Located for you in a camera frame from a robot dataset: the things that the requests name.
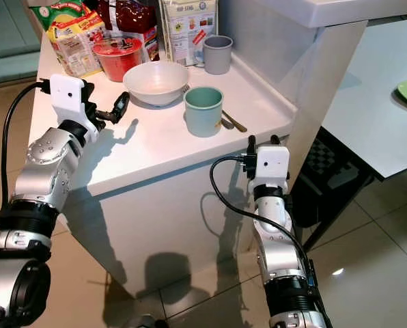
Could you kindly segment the grey robot foot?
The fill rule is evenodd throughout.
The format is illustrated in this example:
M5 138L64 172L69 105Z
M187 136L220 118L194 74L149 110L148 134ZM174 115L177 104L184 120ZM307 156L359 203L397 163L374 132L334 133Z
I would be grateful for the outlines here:
M150 314L139 316L130 328L169 328L168 323L163 319L154 318Z

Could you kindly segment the white kitchen counter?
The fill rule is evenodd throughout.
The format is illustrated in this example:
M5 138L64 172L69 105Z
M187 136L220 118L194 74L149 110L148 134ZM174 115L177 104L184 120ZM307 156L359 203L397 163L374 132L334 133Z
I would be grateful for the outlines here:
M290 150L290 180L301 166L343 81L373 0L221 0L219 31L234 40L228 74L190 68L190 87L212 85L225 111ZM63 221L123 284L157 281L217 262L227 210L212 197L208 167L244 149L247 135L188 132L181 100L151 107L134 100L126 117L85 147Z

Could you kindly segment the teal cup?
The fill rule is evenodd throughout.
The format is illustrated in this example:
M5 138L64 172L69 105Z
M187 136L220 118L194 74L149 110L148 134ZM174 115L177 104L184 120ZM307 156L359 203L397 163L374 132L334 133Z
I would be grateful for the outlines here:
M186 128L195 137L213 137L221 128L223 93L215 87L192 87L184 94Z

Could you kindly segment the white ceramic bowl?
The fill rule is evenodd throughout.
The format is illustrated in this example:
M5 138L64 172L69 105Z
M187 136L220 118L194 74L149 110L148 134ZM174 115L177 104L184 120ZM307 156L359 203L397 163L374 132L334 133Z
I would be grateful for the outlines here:
M151 106L164 107L184 93L190 72L183 65L169 61L151 61L130 68L122 83L137 100Z

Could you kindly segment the red plastic bowl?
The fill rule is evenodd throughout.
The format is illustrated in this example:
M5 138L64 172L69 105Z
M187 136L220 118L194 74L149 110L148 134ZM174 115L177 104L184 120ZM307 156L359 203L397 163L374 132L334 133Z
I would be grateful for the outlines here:
M98 41L93 47L101 68L110 81L122 82L128 70L140 65L142 43L136 38L107 38Z

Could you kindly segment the green yellow snack packet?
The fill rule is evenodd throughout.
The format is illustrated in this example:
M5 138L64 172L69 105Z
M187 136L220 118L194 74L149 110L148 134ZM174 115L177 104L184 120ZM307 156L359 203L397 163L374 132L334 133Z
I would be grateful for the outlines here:
M84 78L102 71L92 47L104 40L104 23L84 0L52 0L48 5L29 6L42 26L67 75Z

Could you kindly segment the black chair checkered cushion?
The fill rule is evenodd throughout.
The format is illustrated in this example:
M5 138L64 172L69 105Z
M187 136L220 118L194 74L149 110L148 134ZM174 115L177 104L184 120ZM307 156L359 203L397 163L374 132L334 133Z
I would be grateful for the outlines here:
M315 228L303 249L309 252L315 247L363 188L390 177L320 128L290 193L295 227Z

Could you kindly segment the dark red snack packet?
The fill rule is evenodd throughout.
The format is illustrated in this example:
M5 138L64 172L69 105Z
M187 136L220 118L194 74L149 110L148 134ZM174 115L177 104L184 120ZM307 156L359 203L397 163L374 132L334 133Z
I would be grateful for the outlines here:
M147 0L98 0L97 13L110 38L134 38L142 43L145 62L159 59L156 6Z

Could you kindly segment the grey cup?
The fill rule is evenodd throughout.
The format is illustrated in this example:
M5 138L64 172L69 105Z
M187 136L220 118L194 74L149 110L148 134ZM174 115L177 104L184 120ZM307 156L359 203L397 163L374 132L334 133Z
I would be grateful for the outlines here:
M231 65L234 41L228 36L212 35L203 41L203 64L207 74L222 75Z

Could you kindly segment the teal glass door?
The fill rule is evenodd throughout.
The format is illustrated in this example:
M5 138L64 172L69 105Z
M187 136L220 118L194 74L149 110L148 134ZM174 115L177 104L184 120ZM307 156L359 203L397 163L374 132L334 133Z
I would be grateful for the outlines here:
M40 38L25 0L0 0L0 83L37 75Z

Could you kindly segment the white printed food packet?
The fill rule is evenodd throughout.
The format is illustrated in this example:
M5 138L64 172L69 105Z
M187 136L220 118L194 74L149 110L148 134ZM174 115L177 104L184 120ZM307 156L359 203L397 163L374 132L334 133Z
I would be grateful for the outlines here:
M219 0L159 0L166 60L183 66L204 62L204 40L217 32Z

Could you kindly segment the white dining table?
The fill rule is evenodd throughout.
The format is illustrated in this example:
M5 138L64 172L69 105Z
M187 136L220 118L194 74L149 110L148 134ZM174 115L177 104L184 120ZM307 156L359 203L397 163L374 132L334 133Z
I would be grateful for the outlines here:
M368 26L354 50L323 128L379 178L407 171L407 20Z

